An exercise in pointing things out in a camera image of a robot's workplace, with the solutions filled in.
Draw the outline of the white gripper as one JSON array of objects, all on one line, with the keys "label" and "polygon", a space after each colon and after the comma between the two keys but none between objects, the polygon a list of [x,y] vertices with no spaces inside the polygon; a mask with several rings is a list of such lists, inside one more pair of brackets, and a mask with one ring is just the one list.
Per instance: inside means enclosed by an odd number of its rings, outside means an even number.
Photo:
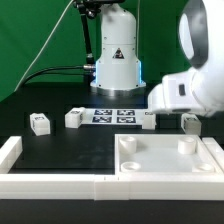
[{"label": "white gripper", "polygon": [[148,95],[148,110],[154,114],[205,115],[205,108],[193,95],[193,76],[193,71],[165,75]]}]

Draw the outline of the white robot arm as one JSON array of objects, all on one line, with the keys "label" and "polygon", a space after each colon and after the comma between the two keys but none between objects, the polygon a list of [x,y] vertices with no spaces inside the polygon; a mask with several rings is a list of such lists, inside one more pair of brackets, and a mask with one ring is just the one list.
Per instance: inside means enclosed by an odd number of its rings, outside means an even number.
[{"label": "white robot arm", "polygon": [[[91,87],[101,93],[130,93],[145,85],[135,53],[136,20],[117,4],[101,7],[102,51]],[[224,111],[224,0],[189,0],[178,38],[190,68],[166,75],[148,95],[152,113]]]}]

